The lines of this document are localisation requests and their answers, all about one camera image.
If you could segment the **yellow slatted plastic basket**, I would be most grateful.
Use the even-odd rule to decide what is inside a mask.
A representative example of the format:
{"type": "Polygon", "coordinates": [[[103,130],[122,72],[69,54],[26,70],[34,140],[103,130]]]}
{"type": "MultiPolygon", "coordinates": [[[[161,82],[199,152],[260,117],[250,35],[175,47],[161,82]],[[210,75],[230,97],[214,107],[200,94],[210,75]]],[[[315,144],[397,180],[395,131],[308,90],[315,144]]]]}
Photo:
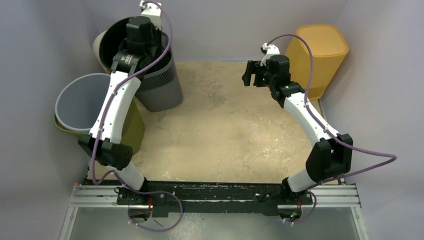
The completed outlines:
{"type": "MultiPolygon", "coordinates": [[[[349,46],[341,32],[330,24],[300,26],[296,35],[304,39],[311,49],[314,67],[308,98],[312,101],[318,100],[342,64],[349,46]]],[[[291,80],[306,89],[310,76],[310,55],[307,47],[298,38],[293,37],[284,55],[290,62],[291,80]]]]}

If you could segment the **black bucket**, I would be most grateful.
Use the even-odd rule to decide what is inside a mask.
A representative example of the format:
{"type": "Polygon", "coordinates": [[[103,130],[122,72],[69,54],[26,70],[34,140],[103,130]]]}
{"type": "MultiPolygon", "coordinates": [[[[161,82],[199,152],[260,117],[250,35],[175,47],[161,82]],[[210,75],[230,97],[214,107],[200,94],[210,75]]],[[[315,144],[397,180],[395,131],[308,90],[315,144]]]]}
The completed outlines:
{"type": "MultiPolygon", "coordinates": [[[[99,59],[101,64],[105,67],[106,72],[111,72],[111,66],[113,63],[113,57],[118,53],[121,42],[126,38],[126,24],[129,22],[131,17],[123,18],[114,23],[103,35],[102,40],[99,44],[99,59]]],[[[169,50],[166,55],[152,68],[150,68],[146,74],[152,74],[163,69],[172,59],[172,52],[169,50]]]]}

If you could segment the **grey slatted plastic basket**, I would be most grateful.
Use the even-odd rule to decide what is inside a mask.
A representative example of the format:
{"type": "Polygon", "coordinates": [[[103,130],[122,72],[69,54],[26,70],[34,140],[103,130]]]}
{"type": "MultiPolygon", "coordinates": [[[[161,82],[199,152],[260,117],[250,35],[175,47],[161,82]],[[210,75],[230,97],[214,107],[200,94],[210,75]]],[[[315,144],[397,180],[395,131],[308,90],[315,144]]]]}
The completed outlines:
{"type": "Polygon", "coordinates": [[[182,103],[182,87],[171,49],[144,75],[135,98],[150,112],[169,110],[182,103]]]}

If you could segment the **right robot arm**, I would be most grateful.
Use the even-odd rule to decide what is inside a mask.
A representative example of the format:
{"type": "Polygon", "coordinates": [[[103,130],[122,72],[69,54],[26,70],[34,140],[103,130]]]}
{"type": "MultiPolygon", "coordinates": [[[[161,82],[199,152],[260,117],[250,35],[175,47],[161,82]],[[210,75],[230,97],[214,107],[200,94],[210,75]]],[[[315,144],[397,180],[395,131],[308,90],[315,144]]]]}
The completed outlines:
{"type": "Polygon", "coordinates": [[[294,117],[312,145],[304,169],[282,181],[284,202],[292,204],[304,190],[351,170],[352,150],[346,145],[353,145],[353,139],[332,128],[310,105],[304,89],[291,81],[288,57],[273,55],[264,65],[249,60],[241,79],[246,87],[269,88],[271,97],[294,117]]]}

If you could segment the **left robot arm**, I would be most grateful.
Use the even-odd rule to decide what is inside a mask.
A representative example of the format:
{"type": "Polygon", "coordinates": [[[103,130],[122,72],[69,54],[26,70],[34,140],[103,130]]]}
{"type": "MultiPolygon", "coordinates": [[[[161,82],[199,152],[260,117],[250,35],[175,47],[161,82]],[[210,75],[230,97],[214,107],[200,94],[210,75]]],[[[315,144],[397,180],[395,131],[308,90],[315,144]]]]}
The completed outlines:
{"type": "Polygon", "coordinates": [[[145,177],[131,159],[133,149],[122,143],[122,130],[131,102],[141,85],[145,72],[158,61],[162,51],[162,34],[146,16],[131,17],[125,25],[117,53],[112,58],[107,94],[99,115],[88,134],[78,139],[80,147],[91,156],[92,182],[104,179],[95,176],[95,162],[107,167],[138,205],[146,203],[149,191],[143,187],[145,177]]]}

